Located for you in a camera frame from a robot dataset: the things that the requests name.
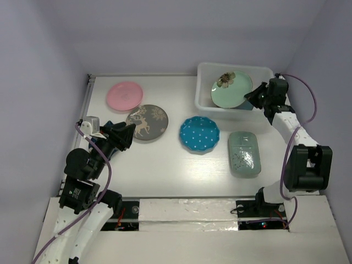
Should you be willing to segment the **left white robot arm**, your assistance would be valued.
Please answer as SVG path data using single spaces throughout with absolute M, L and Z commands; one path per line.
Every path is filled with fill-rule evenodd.
M 110 160 L 117 151 L 130 148 L 136 125 L 100 126 L 99 118 L 86 117 L 75 129 L 90 149 L 75 148 L 67 155 L 52 237 L 33 263 L 83 263 L 101 228 L 122 210 L 121 194 L 108 188 Z

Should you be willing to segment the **blue polka dot plate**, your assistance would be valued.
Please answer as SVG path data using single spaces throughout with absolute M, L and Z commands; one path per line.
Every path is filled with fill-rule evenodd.
M 181 144 L 190 151 L 207 152 L 220 140 L 220 129 L 215 121 L 202 116 L 184 120 L 179 130 Z

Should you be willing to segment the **green flower round plate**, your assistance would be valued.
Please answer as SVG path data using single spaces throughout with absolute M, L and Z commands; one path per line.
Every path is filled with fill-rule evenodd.
M 252 91 L 252 79 L 242 71 L 222 74 L 212 85 L 212 102 L 220 108 L 236 108 L 245 101 L 245 95 Z

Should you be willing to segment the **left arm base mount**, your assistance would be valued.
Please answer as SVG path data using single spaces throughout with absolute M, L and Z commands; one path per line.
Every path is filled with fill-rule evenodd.
M 122 202 L 122 207 L 101 228 L 101 231 L 138 231 L 139 230 L 139 200 Z

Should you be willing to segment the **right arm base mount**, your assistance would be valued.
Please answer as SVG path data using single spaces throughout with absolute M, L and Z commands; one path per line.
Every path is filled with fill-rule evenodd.
M 262 190 L 252 200 L 237 200 L 230 213 L 237 216 L 239 230 L 289 230 L 284 204 L 266 202 Z

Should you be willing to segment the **dark teal round plate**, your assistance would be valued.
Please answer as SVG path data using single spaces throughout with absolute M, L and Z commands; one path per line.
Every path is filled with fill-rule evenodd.
M 235 109 L 251 111 L 253 109 L 253 105 L 249 101 L 245 101 L 241 105 L 237 106 Z

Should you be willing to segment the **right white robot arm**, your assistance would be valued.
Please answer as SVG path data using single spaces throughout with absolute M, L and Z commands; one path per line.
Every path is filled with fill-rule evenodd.
M 296 193 L 313 193 L 327 189 L 331 172 L 333 151 L 314 140 L 304 126 L 311 117 L 300 123 L 295 110 L 286 103 L 289 84 L 285 74 L 276 74 L 263 82 L 245 98 L 264 116 L 284 139 L 284 154 L 280 180 L 261 188 L 255 195 L 254 211 L 265 216 L 274 206 L 290 201 Z

